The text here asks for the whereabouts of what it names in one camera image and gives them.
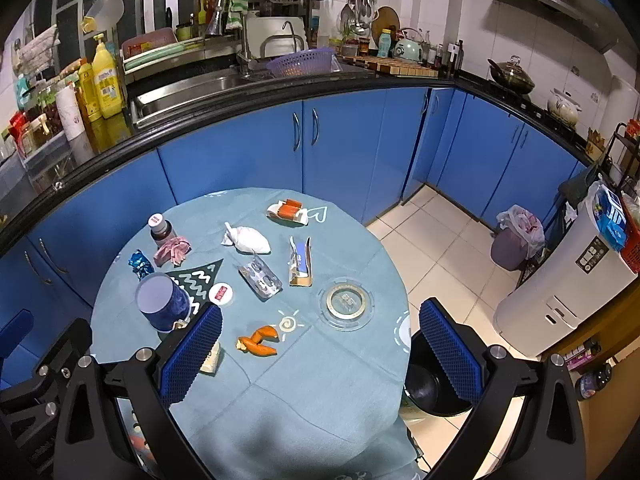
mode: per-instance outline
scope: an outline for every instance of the plastic cup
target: plastic cup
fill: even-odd
[[[153,272],[142,278],[135,298],[140,312],[158,332],[171,332],[174,322],[189,314],[187,293],[164,272]]]

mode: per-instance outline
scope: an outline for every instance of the wooden tray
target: wooden tray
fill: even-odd
[[[342,56],[342,60],[348,64],[362,66],[376,72],[390,75],[404,75],[413,77],[437,77],[438,71],[425,68],[410,61],[391,59],[388,57],[373,56]]]

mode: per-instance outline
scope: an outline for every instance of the teal tablecloth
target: teal tablecloth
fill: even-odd
[[[313,209],[308,226],[266,217],[270,204],[287,198]],[[215,477],[420,478],[398,417],[409,356],[408,301],[380,242],[334,204],[288,190],[213,193],[164,214],[192,246],[181,268],[223,258],[216,281],[234,291],[232,303],[222,307],[223,353],[215,376],[198,374],[183,402],[171,406]],[[251,257],[220,245],[225,221],[254,227],[269,240],[271,254],[263,259],[283,281],[283,291],[263,302],[249,288],[234,265]],[[312,287],[287,283],[290,235],[311,237]],[[160,343],[134,302],[138,279],[127,260],[136,249],[152,259],[156,245],[147,227],[124,246],[100,287],[91,322],[91,352],[98,362],[125,360]],[[169,262],[160,270],[174,267]],[[354,332],[337,331],[319,315],[320,291],[340,276],[361,283],[373,297],[372,319]],[[238,336],[278,326],[285,316],[295,318],[296,327],[278,329],[277,356],[259,358],[235,348]]]

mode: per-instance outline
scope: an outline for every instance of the purple basket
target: purple basket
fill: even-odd
[[[328,47],[301,50],[271,60],[267,68],[276,77],[329,73],[334,54],[335,50]]]

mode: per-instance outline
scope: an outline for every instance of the range hood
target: range hood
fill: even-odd
[[[576,38],[583,40],[599,53],[611,49],[618,38],[605,25],[582,10],[575,0],[497,0],[535,14]]]

